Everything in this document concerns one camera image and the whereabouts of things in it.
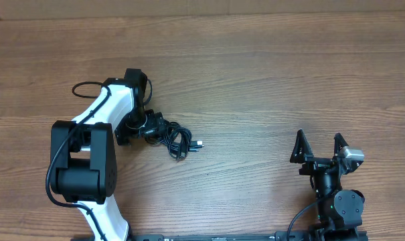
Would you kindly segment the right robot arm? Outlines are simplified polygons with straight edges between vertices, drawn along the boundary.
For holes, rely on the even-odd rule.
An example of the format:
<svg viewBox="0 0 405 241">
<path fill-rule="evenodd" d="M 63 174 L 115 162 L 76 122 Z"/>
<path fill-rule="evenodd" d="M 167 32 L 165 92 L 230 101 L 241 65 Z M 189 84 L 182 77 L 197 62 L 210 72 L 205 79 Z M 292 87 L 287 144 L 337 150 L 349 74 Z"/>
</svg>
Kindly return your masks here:
<svg viewBox="0 0 405 241">
<path fill-rule="evenodd" d="M 365 158 L 362 150 L 350 147 L 341 133 L 334 136 L 331 158 L 316 157 L 302 129 L 297 131 L 290 162 L 301 165 L 300 175 L 307 175 L 315 201 L 291 220 L 287 240 L 367 240 L 366 232 L 359 231 L 365 197 L 355 189 L 343 189 L 341 177 L 353 173 Z M 293 232 L 295 222 L 311 208 L 317 209 L 318 223 L 306 231 Z"/>
</svg>

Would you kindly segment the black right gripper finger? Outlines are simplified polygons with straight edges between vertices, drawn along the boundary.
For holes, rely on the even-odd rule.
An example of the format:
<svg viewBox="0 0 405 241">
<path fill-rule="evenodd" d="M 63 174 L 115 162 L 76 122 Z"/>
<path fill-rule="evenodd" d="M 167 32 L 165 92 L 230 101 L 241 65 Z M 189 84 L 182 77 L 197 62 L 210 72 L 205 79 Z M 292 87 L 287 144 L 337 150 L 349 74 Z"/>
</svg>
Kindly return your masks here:
<svg viewBox="0 0 405 241">
<path fill-rule="evenodd" d="M 347 148 L 349 147 L 349 145 L 347 144 L 347 142 L 345 141 L 345 139 L 343 138 L 341 133 L 336 133 L 334 136 L 334 154 L 337 157 L 345 157 L 346 154 L 345 152 L 347 151 Z"/>
<path fill-rule="evenodd" d="M 291 163 L 306 163 L 309 159 L 313 158 L 313 152 L 303 129 L 297 131 L 295 146 L 291 153 Z"/>
</svg>

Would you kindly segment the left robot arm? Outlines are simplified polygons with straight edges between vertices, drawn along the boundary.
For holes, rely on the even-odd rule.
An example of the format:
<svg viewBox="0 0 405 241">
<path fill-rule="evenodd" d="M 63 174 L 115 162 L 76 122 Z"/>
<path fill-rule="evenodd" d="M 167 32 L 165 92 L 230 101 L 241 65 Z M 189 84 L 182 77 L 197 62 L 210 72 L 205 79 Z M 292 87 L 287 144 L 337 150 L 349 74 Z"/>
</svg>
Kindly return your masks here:
<svg viewBox="0 0 405 241">
<path fill-rule="evenodd" d="M 92 240 L 133 238 L 114 197 L 115 147 L 165 130 L 162 115 L 145 109 L 150 85 L 142 70 L 128 68 L 123 78 L 98 83 L 98 96 L 82 114 L 52 126 L 47 196 L 57 206 L 80 210 L 93 231 Z"/>
</svg>

